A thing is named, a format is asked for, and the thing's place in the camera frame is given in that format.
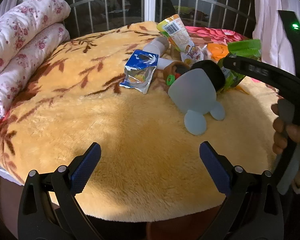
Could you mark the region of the person's right hand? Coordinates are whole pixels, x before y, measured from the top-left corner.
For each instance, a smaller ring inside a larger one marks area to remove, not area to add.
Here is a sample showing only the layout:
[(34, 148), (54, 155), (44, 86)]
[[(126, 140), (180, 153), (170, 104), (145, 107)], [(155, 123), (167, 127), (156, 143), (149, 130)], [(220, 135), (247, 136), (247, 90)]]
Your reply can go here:
[[(286, 125), (278, 116), (273, 122), (273, 129), (275, 130), (273, 144), (273, 152), (275, 154), (281, 154), (287, 147), (287, 137), (290, 137), (296, 143), (300, 143), (300, 126), (294, 124)], [(296, 194), (300, 194), (300, 168), (292, 182), (292, 188)]]

